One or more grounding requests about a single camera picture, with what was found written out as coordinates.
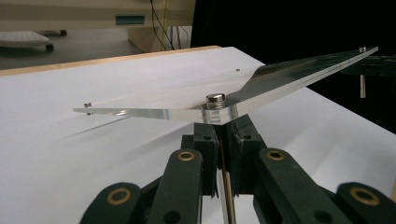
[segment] white table surface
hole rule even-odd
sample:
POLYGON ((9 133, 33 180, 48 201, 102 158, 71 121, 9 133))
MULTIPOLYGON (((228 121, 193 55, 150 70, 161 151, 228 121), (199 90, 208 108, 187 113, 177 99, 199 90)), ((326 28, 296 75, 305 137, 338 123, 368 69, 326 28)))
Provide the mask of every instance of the white table surface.
MULTIPOLYGON (((208 63, 188 54, 196 55, 191 65, 208 63)), ((177 63, 185 56, 172 57, 177 63)), ((131 75, 131 64, 172 72, 164 57, 0 77, 0 223, 79 223, 102 189, 117 182, 144 187, 163 174, 182 134, 192 134, 191 123, 87 116, 72 108, 133 91, 138 74, 131 75)), ((226 53, 219 61, 227 66, 235 57, 226 53)), ((307 88, 249 115, 268 147, 287 150, 322 187, 335 191, 356 181, 390 196, 395 134, 307 88)), ((235 206, 238 223, 258 223, 252 197, 236 198, 235 206)), ((222 223, 218 199, 204 197, 203 223, 222 223)))

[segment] black background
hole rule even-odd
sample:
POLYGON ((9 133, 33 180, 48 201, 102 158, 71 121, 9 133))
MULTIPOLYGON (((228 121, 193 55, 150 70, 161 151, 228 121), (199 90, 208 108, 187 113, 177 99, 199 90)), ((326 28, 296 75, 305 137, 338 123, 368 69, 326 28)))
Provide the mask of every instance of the black background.
MULTIPOLYGON (((396 10, 380 1, 316 3, 197 0, 191 46, 236 47, 265 63, 378 47, 374 56, 396 55, 396 10)), ((396 77, 336 73, 309 89, 396 133, 396 77)))

